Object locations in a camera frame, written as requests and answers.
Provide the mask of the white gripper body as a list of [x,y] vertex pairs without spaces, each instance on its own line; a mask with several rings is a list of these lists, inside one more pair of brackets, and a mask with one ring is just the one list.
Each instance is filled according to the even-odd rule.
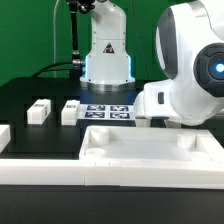
[[173,109],[169,93],[171,81],[146,83],[133,104],[137,127],[151,127],[152,120],[163,120],[167,128],[180,128],[180,116]]

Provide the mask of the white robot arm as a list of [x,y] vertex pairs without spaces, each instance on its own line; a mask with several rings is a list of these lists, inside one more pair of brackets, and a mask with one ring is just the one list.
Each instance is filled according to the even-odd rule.
[[[81,84],[113,91],[135,83],[125,50],[126,15],[110,0],[96,0],[92,48]],[[165,81],[147,83],[134,101],[134,119],[200,125],[224,109],[224,0],[195,0],[168,7],[155,33]]]

